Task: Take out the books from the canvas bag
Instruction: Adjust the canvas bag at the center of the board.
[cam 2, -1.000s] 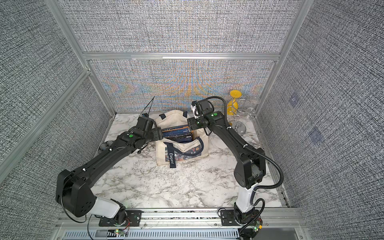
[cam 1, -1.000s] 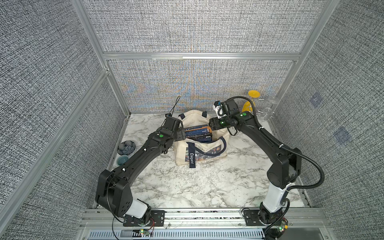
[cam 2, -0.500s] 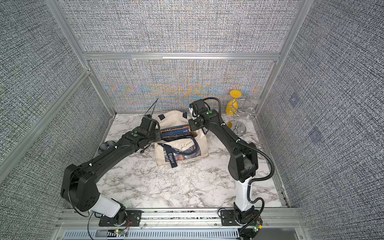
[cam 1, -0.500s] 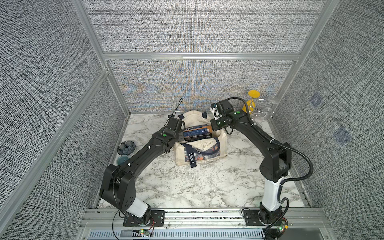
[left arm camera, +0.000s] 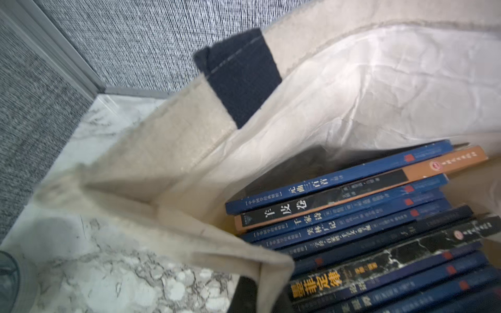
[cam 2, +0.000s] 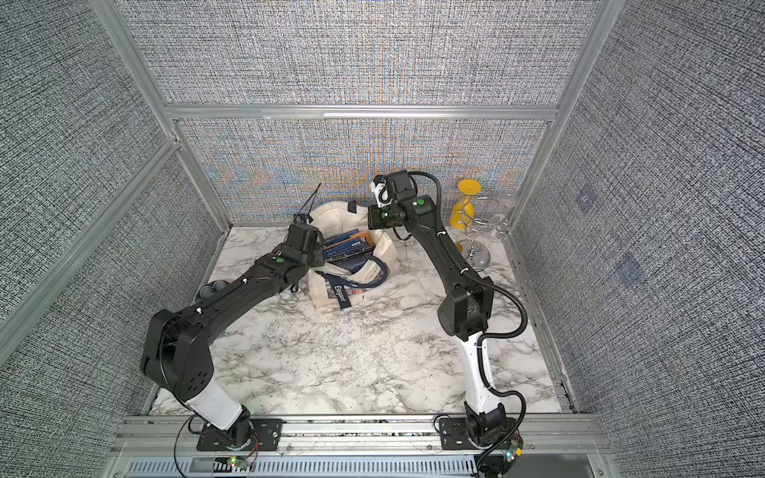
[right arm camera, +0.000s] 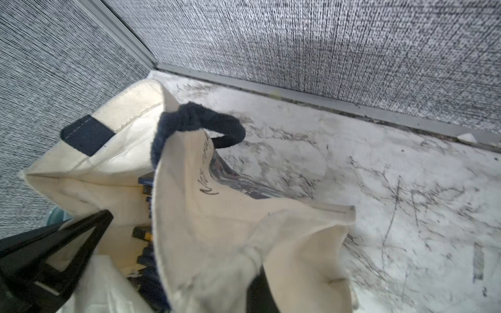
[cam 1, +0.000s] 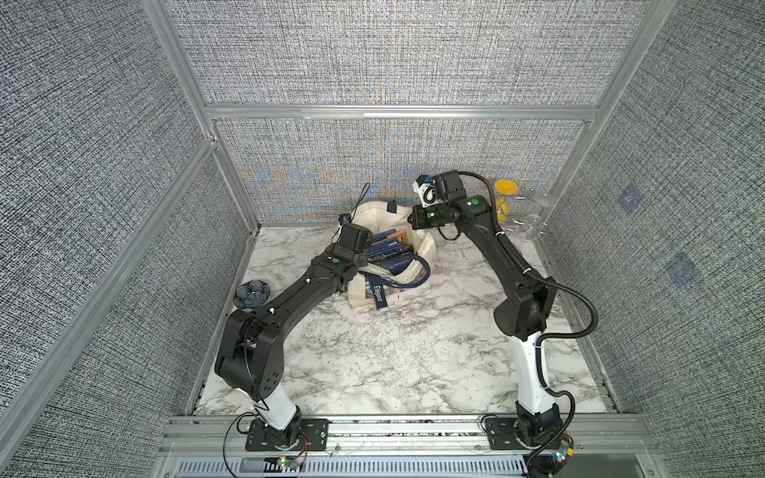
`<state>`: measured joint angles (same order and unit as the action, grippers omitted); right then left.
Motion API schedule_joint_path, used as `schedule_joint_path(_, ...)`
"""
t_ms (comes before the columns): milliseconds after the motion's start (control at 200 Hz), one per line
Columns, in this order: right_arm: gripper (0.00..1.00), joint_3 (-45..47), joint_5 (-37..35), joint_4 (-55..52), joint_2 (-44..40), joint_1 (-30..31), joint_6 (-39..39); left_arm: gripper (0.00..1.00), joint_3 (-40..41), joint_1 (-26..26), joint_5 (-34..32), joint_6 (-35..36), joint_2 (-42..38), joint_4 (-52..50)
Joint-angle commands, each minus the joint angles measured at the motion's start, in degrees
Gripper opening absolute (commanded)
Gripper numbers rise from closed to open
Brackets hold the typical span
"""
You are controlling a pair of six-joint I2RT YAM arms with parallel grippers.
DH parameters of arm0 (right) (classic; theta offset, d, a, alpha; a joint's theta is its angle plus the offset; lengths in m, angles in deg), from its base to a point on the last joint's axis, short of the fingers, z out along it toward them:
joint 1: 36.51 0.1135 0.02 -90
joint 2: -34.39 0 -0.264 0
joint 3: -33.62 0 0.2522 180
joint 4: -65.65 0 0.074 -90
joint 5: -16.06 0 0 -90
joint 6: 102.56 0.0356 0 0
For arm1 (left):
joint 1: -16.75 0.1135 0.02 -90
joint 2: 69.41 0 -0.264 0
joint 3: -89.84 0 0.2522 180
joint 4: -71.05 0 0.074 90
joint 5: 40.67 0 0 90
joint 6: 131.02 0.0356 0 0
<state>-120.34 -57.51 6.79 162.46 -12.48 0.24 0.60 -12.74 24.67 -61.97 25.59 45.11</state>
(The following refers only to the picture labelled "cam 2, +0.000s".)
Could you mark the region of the cream canvas tote bag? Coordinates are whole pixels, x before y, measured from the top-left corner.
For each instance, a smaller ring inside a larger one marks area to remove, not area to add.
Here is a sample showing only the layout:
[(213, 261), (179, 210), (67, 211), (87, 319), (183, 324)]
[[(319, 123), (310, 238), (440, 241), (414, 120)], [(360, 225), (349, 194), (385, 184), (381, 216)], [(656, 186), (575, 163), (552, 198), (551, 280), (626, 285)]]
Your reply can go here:
[(324, 264), (306, 276), (318, 309), (343, 310), (365, 300), (398, 270), (398, 250), (388, 233), (368, 227), (370, 208), (356, 201), (332, 201), (309, 214), (324, 237)]

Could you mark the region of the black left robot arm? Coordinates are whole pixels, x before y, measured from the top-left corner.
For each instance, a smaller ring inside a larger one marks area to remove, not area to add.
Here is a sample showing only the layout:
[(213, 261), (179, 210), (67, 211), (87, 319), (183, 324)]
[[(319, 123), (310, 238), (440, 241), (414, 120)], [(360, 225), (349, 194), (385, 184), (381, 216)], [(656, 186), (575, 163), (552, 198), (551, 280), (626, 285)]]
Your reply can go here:
[(219, 384), (210, 346), (255, 306), (322, 266), (323, 243), (315, 226), (292, 224), (284, 242), (223, 289), (178, 312), (160, 310), (149, 321), (141, 372), (214, 428), (230, 449), (250, 445), (250, 412)]

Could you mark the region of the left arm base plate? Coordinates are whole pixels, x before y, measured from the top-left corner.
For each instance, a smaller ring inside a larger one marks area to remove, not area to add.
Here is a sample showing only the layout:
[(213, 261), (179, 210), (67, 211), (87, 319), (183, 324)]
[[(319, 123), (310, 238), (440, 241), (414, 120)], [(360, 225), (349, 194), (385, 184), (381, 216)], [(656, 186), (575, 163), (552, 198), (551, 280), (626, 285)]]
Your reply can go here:
[(205, 424), (197, 441), (196, 450), (213, 451), (276, 451), (282, 435), (284, 421), (278, 418), (254, 419), (249, 424), (238, 420), (229, 430), (220, 430)]

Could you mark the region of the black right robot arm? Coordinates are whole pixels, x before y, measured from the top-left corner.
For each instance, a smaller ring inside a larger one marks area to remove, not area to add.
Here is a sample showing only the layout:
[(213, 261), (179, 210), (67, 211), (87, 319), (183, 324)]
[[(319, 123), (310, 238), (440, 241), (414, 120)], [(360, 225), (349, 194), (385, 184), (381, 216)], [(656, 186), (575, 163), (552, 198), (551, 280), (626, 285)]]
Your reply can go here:
[[(496, 448), (518, 430), (527, 406), (517, 390), (494, 386), (486, 343), (521, 336), (528, 314), (515, 295), (481, 277), (458, 251), (443, 225), (441, 185), (435, 176), (406, 170), (379, 174), (371, 191), (377, 204), (369, 209), (368, 227), (404, 227), (432, 261), (445, 292), (437, 317), (442, 330), (456, 341), (464, 373), (467, 435), (480, 448)], [(508, 333), (488, 331), (496, 293), (520, 314), (520, 324)]]

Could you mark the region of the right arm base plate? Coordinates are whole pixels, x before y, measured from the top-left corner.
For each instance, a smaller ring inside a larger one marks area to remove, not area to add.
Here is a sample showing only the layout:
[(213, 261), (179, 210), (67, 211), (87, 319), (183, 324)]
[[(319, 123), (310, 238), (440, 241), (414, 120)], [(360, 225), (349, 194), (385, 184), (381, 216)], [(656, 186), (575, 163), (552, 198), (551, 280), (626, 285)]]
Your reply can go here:
[(515, 425), (515, 422), (516, 420), (510, 417), (500, 428), (479, 431), (477, 425), (468, 425), (465, 417), (444, 414), (434, 418), (432, 425), (443, 450), (459, 451), (490, 448)]

